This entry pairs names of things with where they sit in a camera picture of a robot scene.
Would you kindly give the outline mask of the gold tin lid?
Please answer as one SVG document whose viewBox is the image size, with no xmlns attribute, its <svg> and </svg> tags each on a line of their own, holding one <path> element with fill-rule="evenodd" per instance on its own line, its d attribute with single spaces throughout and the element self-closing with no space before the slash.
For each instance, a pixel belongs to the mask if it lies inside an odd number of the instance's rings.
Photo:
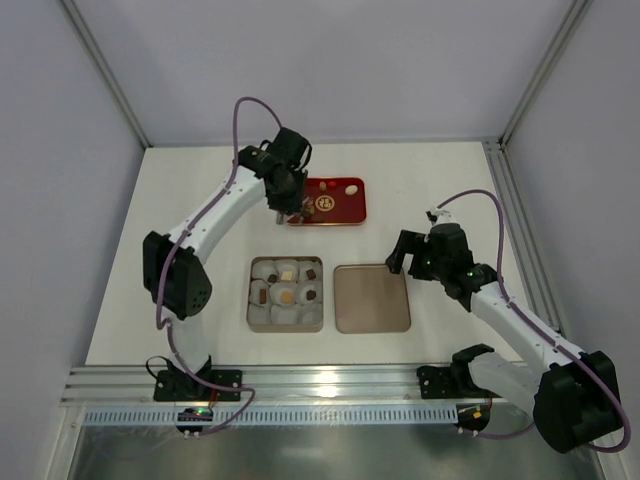
<svg viewBox="0 0 640 480">
<path fill-rule="evenodd" d="M 404 271 L 384 264 L 340 265 L 334 269 L 334 311 L 341 334 L 404 333 L 411 326 Z"/>
</svg>

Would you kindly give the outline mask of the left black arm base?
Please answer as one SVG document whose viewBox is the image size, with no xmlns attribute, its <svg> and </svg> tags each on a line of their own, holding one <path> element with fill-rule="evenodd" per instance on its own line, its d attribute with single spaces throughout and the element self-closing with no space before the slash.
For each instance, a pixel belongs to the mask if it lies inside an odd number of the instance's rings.
<svg viewBox="0 0 640 480">
<path fill-rule="evenodd" d="M 155 381 L 153 399 L 156 402 L 238 402 L 241 397 L 241 393 L 236 392 L 236 389 L 242 387 L 242 371 L 214 369 L 211 359 L 196 372 L 196 376 L 208 383 L 225 387 L 225 390 L 220 391 L 203 385 L 163 356 L 148 359 L 145 369 Z"/>
</svg>

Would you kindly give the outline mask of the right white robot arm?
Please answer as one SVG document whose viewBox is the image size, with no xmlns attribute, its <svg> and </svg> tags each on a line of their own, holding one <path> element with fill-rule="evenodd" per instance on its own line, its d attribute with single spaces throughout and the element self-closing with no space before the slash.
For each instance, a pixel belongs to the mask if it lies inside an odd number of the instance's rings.
<svg viewBox="0 0 640 480">
<path fill-rule="evenodd" d="M 385 264 L 437 281 L 445 293 L 494 329 L 521 357 L 516 367 L 489 349 L 467 361 L 469 381 L 508 400 L 531 417 L 546 443 L 559 453 L 588 446 L 618 453 L 631 440 L 616 369 L 602 351 L 587 353 L 521 307 L 499 269 L 474 261 L 457 223 L 434 225 L 427 234 L 403 230 Z"/>
</svg>

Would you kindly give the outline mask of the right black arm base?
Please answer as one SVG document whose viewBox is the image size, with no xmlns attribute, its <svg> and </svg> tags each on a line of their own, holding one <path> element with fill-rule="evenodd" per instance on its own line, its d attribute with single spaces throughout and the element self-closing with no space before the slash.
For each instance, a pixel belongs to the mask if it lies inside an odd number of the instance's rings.
<svg viewBox="0 0 640 480">
<path fill-rule="evenodd" d="M 478 387 L 471 378 L 469 365 L 480 355 L 494 353 L 485 344 L 476 344 L 452 355 L 448 366 L 424 365 L 416 370 L 421 398 L 458 399 L 488 398 L 490 391 Z"/>
</svg>

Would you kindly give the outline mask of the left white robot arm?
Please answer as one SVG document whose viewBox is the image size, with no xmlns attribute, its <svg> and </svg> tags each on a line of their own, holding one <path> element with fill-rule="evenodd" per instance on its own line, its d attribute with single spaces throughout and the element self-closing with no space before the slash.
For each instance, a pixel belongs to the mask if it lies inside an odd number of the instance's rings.
<svg viewBox="0 0 640 480">
<path fill-rule="evenodd" d="M 255 204 L 265 201 L 281 217 L 301 213 L 312 146 L 282 127 L 273 140 L 235 148 L 223 183 L 198 210 L 168 233 L 149 232 L 142 243 L 143 286 L 155 305 L 158 330 L 168 333 L 171 357 L 155 377 L 160 402 L 204 401 L 216 393 L 237 401 L 240 381 L 215 384 L 203 345 L 200 314 L 213 294 L 205 265 L 214 248 Z"/>
</svg>

